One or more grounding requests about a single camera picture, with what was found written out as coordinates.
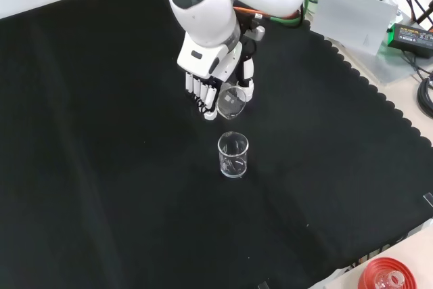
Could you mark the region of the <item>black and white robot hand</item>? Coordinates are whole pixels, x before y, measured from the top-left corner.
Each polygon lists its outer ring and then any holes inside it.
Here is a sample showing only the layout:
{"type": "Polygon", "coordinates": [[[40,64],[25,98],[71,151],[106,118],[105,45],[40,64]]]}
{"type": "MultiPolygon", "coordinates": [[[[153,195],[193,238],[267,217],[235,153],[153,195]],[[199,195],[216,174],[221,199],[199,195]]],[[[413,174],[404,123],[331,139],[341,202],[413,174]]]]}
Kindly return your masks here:
{"type": "Polygon", "coordinates": [[[230,120],[239,115],[254,93],[253,52],[241,42],[202,47],[185,35],[177,64],[185,71],[185,91],[206,120],[219,114],[230,120]]]}

